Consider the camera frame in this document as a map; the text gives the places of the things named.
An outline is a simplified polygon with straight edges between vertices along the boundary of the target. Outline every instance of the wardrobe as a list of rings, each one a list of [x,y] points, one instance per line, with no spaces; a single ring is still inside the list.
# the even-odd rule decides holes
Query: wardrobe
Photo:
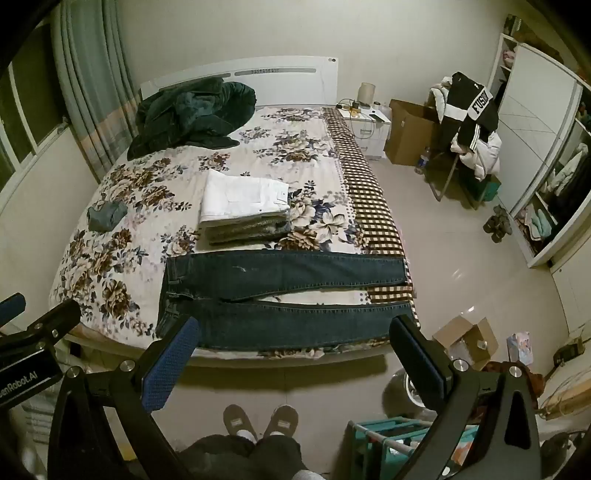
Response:
[[[512,64],[508,56],[514,57]],[[501,34],[488,88],[498,106],[503,142],[498,198],[528,266],[534,267],[551,260],[591,213],[591,194],[585,192],[572,215],[556,218],[556,189],[549,191],[580,143],[591,145],[591,134],[576,118],[591,87],[543,52]],[[531,227],[531,212],[543,216],[546,227]]]

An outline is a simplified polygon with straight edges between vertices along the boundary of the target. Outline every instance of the folded white jeans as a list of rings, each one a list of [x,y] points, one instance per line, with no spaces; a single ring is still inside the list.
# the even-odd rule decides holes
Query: folded white jeans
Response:
[[[229,177],[209,170],[199,223],[205,227],[237,223],[289,210],[289,185],[279,180]]]

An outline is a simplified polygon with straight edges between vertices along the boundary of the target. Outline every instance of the bed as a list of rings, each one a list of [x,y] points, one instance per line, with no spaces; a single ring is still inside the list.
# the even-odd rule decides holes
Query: bed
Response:
[[[261,57],[188,69],[142,85],[142,97],[171,85],[223,76],[253,87],[257,110],[230,136],[239,146],[208,150],[182,146],[127,161],[102,179],[90,206],[124,202],[127,215],[112,232],[88,230],[86,209],[64,250],[49,303],[75,299],[82,311],[71,340],[145,349],[157,340],[158,298],[168,257],[207,252],[199,207],[208,170],[266,177],[290,185],[295,230],[277,241],[233,244],[232,249],[302,249],[404,257],[391,212],[336,103],[337,59]],[[293,303],[362,304],[408,301],[416,318],[405,260],[402,285],[352,291],[309,291],[270,297]],[[229,352],[197,348],[197,358],[318,359],[371,352],[387,337],[300,351]]]

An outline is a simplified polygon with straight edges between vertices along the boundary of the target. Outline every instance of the white headboard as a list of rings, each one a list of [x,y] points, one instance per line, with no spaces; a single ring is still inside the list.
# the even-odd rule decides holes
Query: white headboard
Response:
[[[221,61],[171,73],[141,85],[142,98],[205,77],[241,82],[256,92],[256,105],[335,105],[339,60],[334,57],[256,57]]]

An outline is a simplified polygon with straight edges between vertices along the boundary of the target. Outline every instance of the floral bedspread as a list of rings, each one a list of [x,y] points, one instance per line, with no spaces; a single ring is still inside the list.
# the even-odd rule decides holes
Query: floral bedspread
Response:
[[[127,345],[146,348],[156,340],[158,299],[168,257],[214,249],[199,228],[208,170],[266,177],[290,185],[294,231],[277,242],[232,248],[367,252],[363,230],[343,180],[335,144],[321,108],[263,108],[231,137],[227,150],[183,146],[132,161],[124,156],[102,180],[89,206],[124,202],[127,215],[108,233],[88,230],[86,210],[70,238],[56,274],[50,307],[75,299],[82,323]],[[268,298],[293,303],[368,303],[365,290],[309,291]],[[248,358],[268,352],[198,355]],[[304,356],[321,351],[302,352]]]

